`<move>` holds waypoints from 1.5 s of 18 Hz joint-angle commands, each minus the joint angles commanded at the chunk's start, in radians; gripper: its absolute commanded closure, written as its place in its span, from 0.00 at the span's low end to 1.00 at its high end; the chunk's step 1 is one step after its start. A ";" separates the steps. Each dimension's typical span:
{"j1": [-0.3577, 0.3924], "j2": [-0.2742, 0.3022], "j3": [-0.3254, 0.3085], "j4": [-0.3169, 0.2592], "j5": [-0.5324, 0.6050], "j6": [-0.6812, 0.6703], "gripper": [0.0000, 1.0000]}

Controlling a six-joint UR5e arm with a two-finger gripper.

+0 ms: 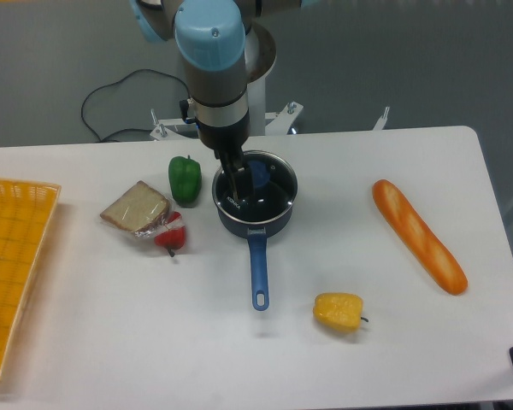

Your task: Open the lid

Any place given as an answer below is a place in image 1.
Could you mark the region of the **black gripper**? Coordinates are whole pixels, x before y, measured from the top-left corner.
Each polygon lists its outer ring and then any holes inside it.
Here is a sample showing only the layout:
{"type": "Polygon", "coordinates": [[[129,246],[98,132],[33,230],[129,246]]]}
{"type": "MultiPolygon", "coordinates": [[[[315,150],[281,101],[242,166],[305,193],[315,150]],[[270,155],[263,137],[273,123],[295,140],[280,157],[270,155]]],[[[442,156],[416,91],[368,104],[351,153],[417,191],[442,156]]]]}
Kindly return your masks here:
{"type": "Polygon", "coordinates": [[[235,199],[251,195],[251,169],[244,158],[242,146],[249,137],[249,121],[241,120],[229,126],[209,126],[197,121],[198,136],[202,143],[220,159],[235,199]]]}

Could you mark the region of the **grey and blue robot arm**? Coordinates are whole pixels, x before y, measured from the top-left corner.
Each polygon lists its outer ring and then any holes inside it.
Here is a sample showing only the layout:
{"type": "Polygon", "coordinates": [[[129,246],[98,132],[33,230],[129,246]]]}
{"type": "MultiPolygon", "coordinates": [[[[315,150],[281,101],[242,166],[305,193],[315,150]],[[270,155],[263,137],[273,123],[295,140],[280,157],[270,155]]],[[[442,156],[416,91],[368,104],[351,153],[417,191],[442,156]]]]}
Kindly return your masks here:
{"type": "Polygon", "coordinates": [[[189,93],[185,122],[220,160],[233,195],[256,185],[242,146],[265,132],[265,80],[276,60],[274,39],[255,20],[308,1],[132,1],[141,32],[151,42],[173,40],[189,93]]]}

